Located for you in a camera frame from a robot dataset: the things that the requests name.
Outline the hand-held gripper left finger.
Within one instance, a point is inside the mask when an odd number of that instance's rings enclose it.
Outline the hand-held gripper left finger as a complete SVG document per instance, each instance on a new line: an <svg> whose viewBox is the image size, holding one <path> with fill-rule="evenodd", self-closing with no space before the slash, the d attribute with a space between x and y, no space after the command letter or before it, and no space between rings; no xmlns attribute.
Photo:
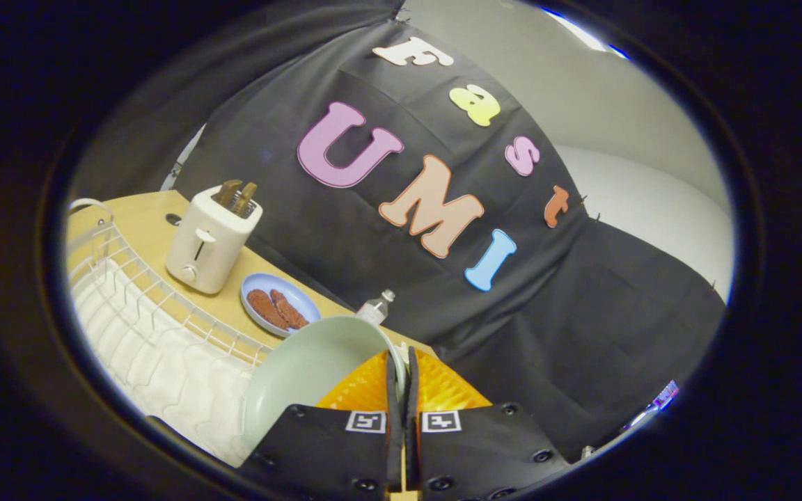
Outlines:
<svg viewBox="0 0 802 501"><path fill-rule="evenodd" d="M403 406L392 358L376 378L379 411L286 405L239 473L271 497L388 497L403 486Z"/></svg>

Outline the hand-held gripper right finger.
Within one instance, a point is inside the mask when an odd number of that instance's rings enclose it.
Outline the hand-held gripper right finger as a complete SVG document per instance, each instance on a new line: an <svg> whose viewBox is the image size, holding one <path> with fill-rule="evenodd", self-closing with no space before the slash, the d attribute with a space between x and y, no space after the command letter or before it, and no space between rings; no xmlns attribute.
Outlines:
<svg viewBox="0 0 802 501"><path fill-rule="evenodd" d="M497 500L570 468L524 406L493 404L436 356L410 349L405 487L420 500Z"/></svg>

